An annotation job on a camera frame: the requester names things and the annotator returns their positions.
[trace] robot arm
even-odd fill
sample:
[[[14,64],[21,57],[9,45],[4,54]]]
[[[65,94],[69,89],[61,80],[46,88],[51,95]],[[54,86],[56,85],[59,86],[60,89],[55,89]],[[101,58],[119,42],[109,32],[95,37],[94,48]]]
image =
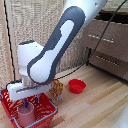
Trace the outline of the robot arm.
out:
[[[44,47],[32,40],[18,46],[22,82],[7,86],[10,100],[24,99],[50,89],[57,63],[67,47],[106,2],[107,0],[67,0],[61,18]]]
[[[29,77],[38,84],[51,83],[56,65],[80,29],[86,27],[107,0],[67,0],[61,18],[38,56],[27,65]]]

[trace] cardboard box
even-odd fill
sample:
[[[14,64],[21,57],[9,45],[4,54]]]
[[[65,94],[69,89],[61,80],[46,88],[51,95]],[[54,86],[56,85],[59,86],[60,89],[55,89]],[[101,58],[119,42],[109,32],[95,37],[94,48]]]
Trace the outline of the cardboard box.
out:
[[[116,9],[119,7],[119,5],[121,3],[123,3],[124,0],[108,0],[108,2],[106,3],[106,5],[102,8],[103,11],[107,11],[107,12],[113,12],[116,11]],[[118,13],[128,13],[128,2],[126,2],[121,9],[118,11]]]
[[[54,80],[51,83],[50,93],[57,99],[62,100],[63,84],[59,80]]]

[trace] red bowl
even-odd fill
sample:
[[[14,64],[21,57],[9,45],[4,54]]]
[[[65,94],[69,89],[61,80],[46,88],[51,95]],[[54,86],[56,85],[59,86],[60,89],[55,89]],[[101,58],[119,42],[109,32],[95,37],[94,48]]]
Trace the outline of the red bowl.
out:
[[[69,90],[73,93],[82,93],[84,88],[86,87],[86,84],[78,79],[73,79],[68,82],[69,84]]]

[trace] wooden floor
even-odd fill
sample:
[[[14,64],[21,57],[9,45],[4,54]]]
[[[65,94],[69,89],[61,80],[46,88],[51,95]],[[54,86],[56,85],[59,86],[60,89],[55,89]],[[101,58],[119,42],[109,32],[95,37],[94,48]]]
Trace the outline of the wooden floor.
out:
[[[57,77],[71,71],[57,74]],[[69,91],[68,81],[74,78],[87,84],[82,94]],[[46,93],[59,110],[50,128],[110,128],[128,102],[127,83],[90,66],[83,66],[60,81],[64,84],[62,101],[57,102]],[[13,128],[1,104],[0,128]]]

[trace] cabinet drawer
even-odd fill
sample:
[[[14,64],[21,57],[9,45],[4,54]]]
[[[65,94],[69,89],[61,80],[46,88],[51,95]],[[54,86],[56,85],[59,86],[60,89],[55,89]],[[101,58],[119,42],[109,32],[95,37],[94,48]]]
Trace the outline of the cabinet drawer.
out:
[[[107,21],[93,20],[83,32],[82,43],[94,49]],[[97,51],[128,62],[128,25],[111,22]]]
[[[95,52],[90,58],[90,63],[112,74],[128,80],[128,63],[100,52]]]

